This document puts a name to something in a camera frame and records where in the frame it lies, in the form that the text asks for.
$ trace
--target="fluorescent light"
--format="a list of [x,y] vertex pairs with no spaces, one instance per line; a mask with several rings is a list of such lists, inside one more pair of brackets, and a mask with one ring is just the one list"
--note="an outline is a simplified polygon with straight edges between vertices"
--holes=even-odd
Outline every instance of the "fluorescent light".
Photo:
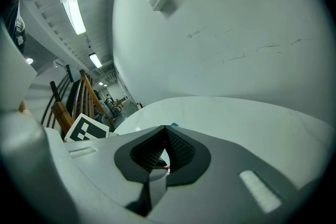
[[77,35],[86,32],[82,16],[80,15],[77,0],[62,0],[69,21]]
[[90,54],[89,57],[97,68],[102,67],[102,65],[101,65],[101,63],[100,63],[96,54]]
[[26,58],[26,63],[31,65],[34,62],[34,60],[32,60],[32,58]]

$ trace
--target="white vent slot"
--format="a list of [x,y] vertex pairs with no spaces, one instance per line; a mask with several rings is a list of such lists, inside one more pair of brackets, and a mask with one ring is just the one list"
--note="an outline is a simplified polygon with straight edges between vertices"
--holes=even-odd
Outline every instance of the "white vent slot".
[[281,200],[253,171],[244,171],[239,176],[264,213],[270,213],[281,206]]
[[69,151],[70,156],[72,158],[82,157],[82,156],[88,155],[93,152],[96,152],[96,149],[94,149],[93,147],[85,147],[85,148],[81,148],[80,150]]

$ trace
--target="white table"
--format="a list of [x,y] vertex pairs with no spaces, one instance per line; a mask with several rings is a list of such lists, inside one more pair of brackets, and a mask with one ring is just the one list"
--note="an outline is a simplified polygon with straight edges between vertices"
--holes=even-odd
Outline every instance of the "white table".
[[298,188],[321,175],[334,141],[334,129],[311,116],[224,97],[180,97],[152,103],[128,117],[115,132],[122,135],[173,122],[247,148]]

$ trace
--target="white ceiling beam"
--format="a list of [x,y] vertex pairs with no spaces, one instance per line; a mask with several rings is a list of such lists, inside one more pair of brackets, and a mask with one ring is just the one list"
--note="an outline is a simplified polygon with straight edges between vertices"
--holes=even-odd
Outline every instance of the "white ceiling beam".
[[114,83],[114,79],[113,79],[113,77],[112,77],[112,72],[111,72],[111,71],[109,72],[109,77],[110,77],[112,83]]
[[111,63],[113,63],[113,60],[109,60],[109,61],[107,61],[107,62],[101,63],[101,65],[104,67],[104,66],[107,66],[107,65],[109,65],[109,64],[111,64]]
[[100,76],[98,76],[98,77],[95,78],[95,81],[98,81],[98,82],[99,82],[100,80],[104,80],[104,79],[106,79],[106,77],[108,77],[107,74],[100,75]]
[[20,15],[25,22],[27,32],[42,46],[58,58],[62,59],[66,64],[72,65],[79,70],[83,69],[87,73],[91,73],[90,70],[58,38],[33,1],[20,1]]

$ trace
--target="wall outlet box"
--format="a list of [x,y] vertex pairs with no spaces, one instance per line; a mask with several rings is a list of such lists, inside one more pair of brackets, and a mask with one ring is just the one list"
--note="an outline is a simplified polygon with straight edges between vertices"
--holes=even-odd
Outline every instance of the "wall outlet box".
[[155,12],[159,12],[166,2],[167,0],[148,0],[148,3]]

